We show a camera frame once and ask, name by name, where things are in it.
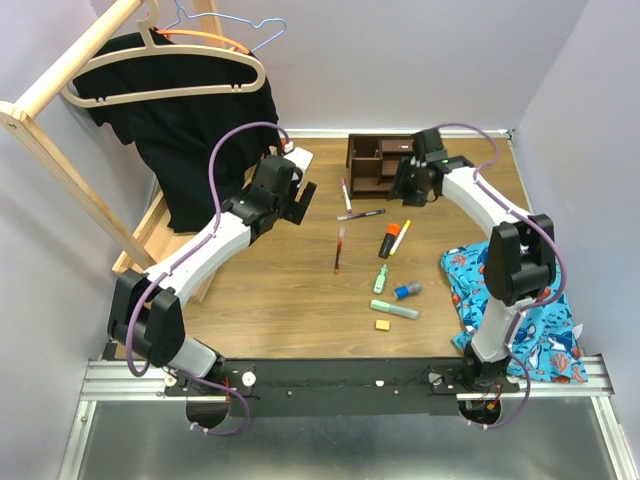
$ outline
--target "orange highlighter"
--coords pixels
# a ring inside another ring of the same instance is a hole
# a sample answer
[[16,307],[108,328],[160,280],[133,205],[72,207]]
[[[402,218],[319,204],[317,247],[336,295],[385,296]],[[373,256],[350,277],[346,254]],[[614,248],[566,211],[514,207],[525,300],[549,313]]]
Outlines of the orange highlighter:
[[398,233],[400,233],[400,225],[396,225],[395,223],[389,225],[389,228],[387,228],[387,233],[384,236],[384,240],[382,240],[380,252],[378,253],[378,256],[380,258],[389,257],[389,252],[391,252],[391,248],[393,247],[396,238],[398,238]]

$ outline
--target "blue fabric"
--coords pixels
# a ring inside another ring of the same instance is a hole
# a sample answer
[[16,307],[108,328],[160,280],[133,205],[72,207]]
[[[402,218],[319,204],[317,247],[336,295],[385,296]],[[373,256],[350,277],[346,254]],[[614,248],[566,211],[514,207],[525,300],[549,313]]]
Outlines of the blue fabric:
[[[487,308],[489,291],[482,274],[488,245],[488,242],[482,242],[454,248],[445,253],[440,262],[451,283],[453,304],[465,328],[453,338],[453,343],[461,350],[482,325]],[[557,266],[556,269],[556,281],[545,290],[542,298],[557,291],[560,271]],[[573,336],[573,317],[565,294],[551,305],[529,311],[516,333],[513,351],[527,366],[533,380],[562,383],[587,380]],[[515,362],[507,371],[511,375],[524,376]]]

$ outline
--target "black cloth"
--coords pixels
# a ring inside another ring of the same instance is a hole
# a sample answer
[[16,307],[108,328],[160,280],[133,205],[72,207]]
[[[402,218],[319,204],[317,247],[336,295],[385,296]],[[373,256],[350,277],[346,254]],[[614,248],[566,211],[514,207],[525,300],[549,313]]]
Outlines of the black cloth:
[[[156,44],[171,44],[151,32]],[[111,39],[96,56],[141,47],[139,33]],[[105,65],[77,77],[82,98],[200,85],[251,83],[255,70],[232,60],[201,55],[158,55]],[[109,123],[123,144],[135,142],[164,192],[176,232],[201,230],[215,213],[207,178],[211,151],[229,130],[255,121],[277,123],[268,81],[256,92],[197,95],[89,109],[97,125]],[[218,154],[215,182],[220,200],[238,193],[244,173],[271,145],[272,128],[253,128],[229,139]]]

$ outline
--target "yellow eraser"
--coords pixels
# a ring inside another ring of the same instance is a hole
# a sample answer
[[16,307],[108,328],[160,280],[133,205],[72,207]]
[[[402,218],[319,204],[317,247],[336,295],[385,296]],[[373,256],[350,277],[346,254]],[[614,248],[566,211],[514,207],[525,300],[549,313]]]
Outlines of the yellow eraser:
[[391,327],[391,322],[388,320],[376,320],[376,330],[382,330],[388,332]]

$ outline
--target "clothes hanger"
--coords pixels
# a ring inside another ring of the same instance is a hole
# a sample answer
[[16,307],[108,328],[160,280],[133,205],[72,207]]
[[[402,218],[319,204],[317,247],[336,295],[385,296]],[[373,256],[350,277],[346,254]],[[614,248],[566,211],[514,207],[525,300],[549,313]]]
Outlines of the clothes hanger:
[[158,0],[146,0],[149,4],[149,14],[143,20],[138,20],[138,28],[144,42],[144,47],[129,48],[119,52],[112,52],[100,57],[92,58],[78,71],[75,77],[112,63],[132,58],[151,57],[158,55],[200,55],[223,58],[252,67],[257,74],[253,83],[243,85],[203,85],[198,87],[168,88],[165,90],[151,90],[148,92],[124,93],[110,95],[104,98],[80,98],[69,90],[66,84],[60,93],[74,105],[82,108],[121,105],[123,103],[142,102],[160,98],[187,97],[193,95],[211,95],[217,93],[250,93],[259,90],[264,85],[266,73],[258,59],[243,53],[232,52],[224,48],[203,45],[156,45],[151,36],[151,29],[158,20]]
[[238,43],[235,40],[231,40],[230,38],[223,37],[222,35],[216,35],[215,33],[200,32],[199,30],[155,30],[155,32],[160,35],[164,35],[165,37],[167,37],[167,39],[171,38],[171,35],[191,35],[194,37],[213,38],[215,40],[221,40],[229,45],[232,45],[232,47],[229,48],[229,50],[231,50],[232,52],[236,52],[239,50],[246,55],[249,54],[249,49],[241,43]]
[[182,4],[180,3],[180,0],[175,0],[175,2],[176,2],[176,7],[178,7],[178,10],[176,12],[176,14],[178,15],[178,20],[173,22],[171,25],[168,25],[167,27],[165,27],[165,30],[169,30],[170,28],[175,27],[176,25],[178,25],[182,21],[182,18],[180,17],[180,12],[184,13],[185,17],[191,18],[191,19],[204,17],[204,16],[208,16],[209,15],[209,16],[213,16],[213,17],[227,18],[229,20],[236,20],[238,22],[247,23],[247,24],[251,25],[252,28],[255,28],[255,29],[259,29],[263,25],[265,25],[267,23],[271,23],[271,22],[280,22],[280,23],[282,23],[282,30],[280,30],[278,33],[276,33],[272,37],[270,37],[267,40],[265,40],[264,42],[262,42],[257,47],[253,48],[252,50],[254,52],[256,50],[258,50],[259,48],[264,47],[267,43],[269,43],[270,41],[274,40],[276,37],[279,37],[280,35],[282,35],[285,32],[285,30],[287,29],[287,22],[285,22],[284,19],[282,19],[282,18],[265,18],[263,21],[261,21],[259,24],[256,25],[251,20],[247,20],[246,18],[234,17],[232,15],[225,15],[223,13],[217,13],[217,12],[205,12],[205,13],[197,13],[197,14],[194,14],[194,15],[189,15],[187,13],[187,11],[184,9],[184,7],[182,6]]

